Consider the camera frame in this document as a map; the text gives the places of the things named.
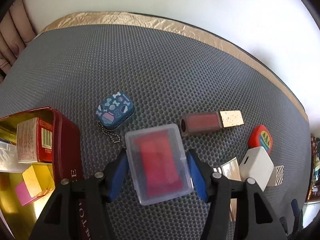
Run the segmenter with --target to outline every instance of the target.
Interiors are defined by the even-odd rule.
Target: white wall
[[[300,0],[24,0],[34,28],[80,11],[168,17],[215,33],[273,70],[305,107],[320,136],[320,31]]]

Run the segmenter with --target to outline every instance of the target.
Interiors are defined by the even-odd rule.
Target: white box
[[[273,171],[273,162],[266,150],[260,146],[249,149],[242,159],[239,170],[242,181],[253,178],[264,191]]]

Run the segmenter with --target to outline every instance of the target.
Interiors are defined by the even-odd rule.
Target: gold tape edge
[[[288,88],[283,85],[276,76],[274,76],[271,71],[266,69],[263,65],[255,61],[252,57],[238,49],[230,42],[224,41],[206,31],[185,25],[180,22],[127,12],[81,12],[68,14],[60,19],[55,20],[47,27],[45,27],[37,35],[37,37],[42,33],[51,30],[75,26],[102,24],[129,25],[171,32],[183,35],[188,38],[192,38],[197,41],[201,41],[205,44],[215,47],[216,49],[222,50],[223,52],[230,54],[231,56],[252,67],[254,70],[258,71],[261,75],[267,78],[276,87],[278,87],[295,105],[303,118],[307,122],[309,122],[308,116],[301,106],[300,102],[294,97],[294,95],[292,95]]]

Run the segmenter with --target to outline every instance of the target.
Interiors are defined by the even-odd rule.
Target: lip gloss tube
[[[241,124],[244,122],[239,110],[185,114],[180,120],[182,136],[215,132]]]

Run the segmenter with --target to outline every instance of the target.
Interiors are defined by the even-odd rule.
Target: pink curtain
[[[15,0],[0,22],[0,68],[8,74],[25,47],[35,38],[22,0]]]

